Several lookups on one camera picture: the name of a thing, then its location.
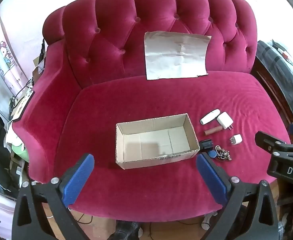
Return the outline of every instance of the key ring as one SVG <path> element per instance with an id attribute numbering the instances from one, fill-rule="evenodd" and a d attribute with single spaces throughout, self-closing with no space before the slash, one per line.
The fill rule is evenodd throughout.
<path id="1" fill-rule="evenodd" d="M 224 150 L 223 148 L 221 148 L 221 146 L 217 145 L 215 147 L 215 151 L 216 151 L 216 156 L 218 157 L 218 159 L 220 159 L 221 162 L 223 162 L 225 159 L 231 161 L 232 158 L 230 156 L 230 152 Z"/>

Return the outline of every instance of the cardboard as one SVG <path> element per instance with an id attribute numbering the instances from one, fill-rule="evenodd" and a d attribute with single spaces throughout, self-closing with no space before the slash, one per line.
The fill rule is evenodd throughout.
<path id="1" fill-rule="evenodd" d="M 188 114 L 116 124 L 116 163 L 133 169 L 177 162 L 200 150 Z"/>

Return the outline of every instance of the crumpled paper sheet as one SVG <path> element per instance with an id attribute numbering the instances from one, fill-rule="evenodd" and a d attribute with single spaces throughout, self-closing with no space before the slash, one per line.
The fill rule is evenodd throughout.
<path id="1" fill-rule="evenodd" d="M 146 77 L 189 78 L 204 76 L 205 54 L 211 36 L 174 32 L 147 32 L 144 35 Z"/>

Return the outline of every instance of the tufted sofa backrest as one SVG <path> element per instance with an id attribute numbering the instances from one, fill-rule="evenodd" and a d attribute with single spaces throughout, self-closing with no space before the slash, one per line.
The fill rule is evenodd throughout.
<path id="1" fill-rule="evenodd" d="M 245 0 L 76 0 L 43 26 L 48 44 L 65 40 L 82 87 L 145 75 L 144 34 L 152 31 L 212 36 L 207 70 L 251 71 L 257 31 Z"/>

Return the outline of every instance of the hello kitty curtain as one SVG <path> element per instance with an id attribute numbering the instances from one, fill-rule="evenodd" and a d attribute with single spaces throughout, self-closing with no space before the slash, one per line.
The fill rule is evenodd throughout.
<path id="1" fill-rule="evenodd" d="M 28 82 L 28 79 L 17 64 L 5 39 L 0 23 L 0 76 L 15 96 Z"/>

